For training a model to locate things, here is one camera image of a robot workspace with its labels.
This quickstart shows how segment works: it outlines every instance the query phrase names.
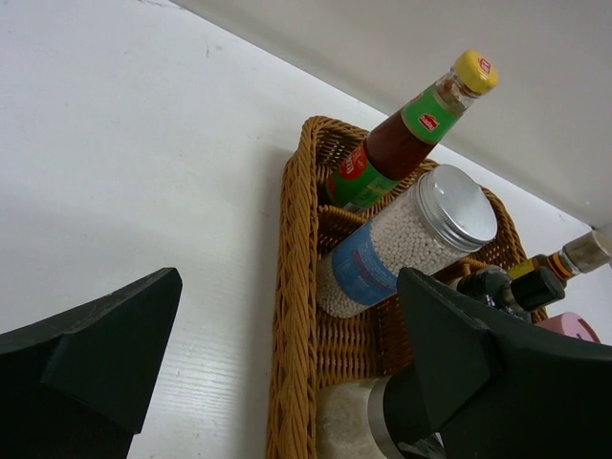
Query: pink container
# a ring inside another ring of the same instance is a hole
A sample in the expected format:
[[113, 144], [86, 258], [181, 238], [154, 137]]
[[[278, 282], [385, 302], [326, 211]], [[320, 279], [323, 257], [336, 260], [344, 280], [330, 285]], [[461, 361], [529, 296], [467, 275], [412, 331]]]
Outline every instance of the pink container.
[[584, 341], [601, 342], [595, 330], [578, 314], [565, 313], [559, 316], [542, 320], [536, 324], [537, 327], [545, 328], [551, 332], [565, 335], [566, 337], [578, 338]]

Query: silver lid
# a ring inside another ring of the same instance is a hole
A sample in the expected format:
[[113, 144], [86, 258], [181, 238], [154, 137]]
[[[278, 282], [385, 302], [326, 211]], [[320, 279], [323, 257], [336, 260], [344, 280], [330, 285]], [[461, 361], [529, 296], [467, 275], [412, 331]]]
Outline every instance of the silver lid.
[[591, 231], [565, 244], [563, 251], [581, 273], [590, 273], [612, 260], [612, 241]]
[[478, 251], [497, 234], [497, 219], [480, 186], [464, 171], [441, 164], [417, 184], [417, 201], [431, 226], [460, 251]]

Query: tabletop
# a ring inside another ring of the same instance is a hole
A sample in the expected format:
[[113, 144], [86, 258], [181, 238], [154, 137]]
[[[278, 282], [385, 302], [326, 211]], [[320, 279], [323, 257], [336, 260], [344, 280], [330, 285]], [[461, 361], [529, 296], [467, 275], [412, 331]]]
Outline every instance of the tabletop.
[[[384, 114], [165, 0], [0, 11], [0, 333], [174, 266], [181, 304], [129, 457], [263, 457], [283, 165], [308, 117]], [[432, 157], [500, 196], [528, 252], [589, 230]], [[552, 313], [612, 342], [610, 278], [574, 280]]]

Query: bottle label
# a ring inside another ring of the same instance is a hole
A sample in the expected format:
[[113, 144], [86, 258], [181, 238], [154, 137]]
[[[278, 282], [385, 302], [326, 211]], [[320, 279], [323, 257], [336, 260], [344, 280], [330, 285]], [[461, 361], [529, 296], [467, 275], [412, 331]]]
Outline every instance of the bottle label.
[[417, 139], [435, 144], [459, 120], [459, 116], [450, 113], [430, 86], [404, 106], [402, 119]]
[[535, 269], [536, 269], [536, 265], [534, 264], [534, 260], [530, 258], [529, 260], [525, 260], [522, 263], [519, 263], [518, 265], [511, 267], [508, 270], [508, 274], [510, 275], [512, 279], [518, 279], [519, 277], [522, 277], [526, 273], [530, 273], [531, 271], [534, 271]]
[[353, 301], [374, 306], [397, 293], [398, 276], [376, 254], [367, 222], [336, 247], [332, 269], [340, 288]]
[[374, 206], [399, 181], [384, 177], [367, 159], [363, 143], [327, 180], [327, 194], [339, 208], [361, 212]]

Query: woven wicker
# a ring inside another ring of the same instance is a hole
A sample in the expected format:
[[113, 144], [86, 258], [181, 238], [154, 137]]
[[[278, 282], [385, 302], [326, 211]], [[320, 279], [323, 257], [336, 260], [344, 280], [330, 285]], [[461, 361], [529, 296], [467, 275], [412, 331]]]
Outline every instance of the woven wicker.
[[[325, 178], [365, 134], [339, 120], [310, 118], [304, 123], [296, 153], [285, 167], [268, 459], [317, 458], [315, 416], [319, 388], [392, 374], [412, 359], [396, 296], [348, 319], [330, 317], [315, 304], [317, 260], [436, 165], [425, 160], [412, 176], [363, 216], [339, 208], [318, 207], [317, 192]], [[485, 264], [510, 268], [525, 259], [504, 205], [493, 193], [484, 191], [497, 217], [497, 236], [475, 255], [437, 273], [439, 280], [449, 281]], [[543, 311], [535, 317], [544, 318]]]

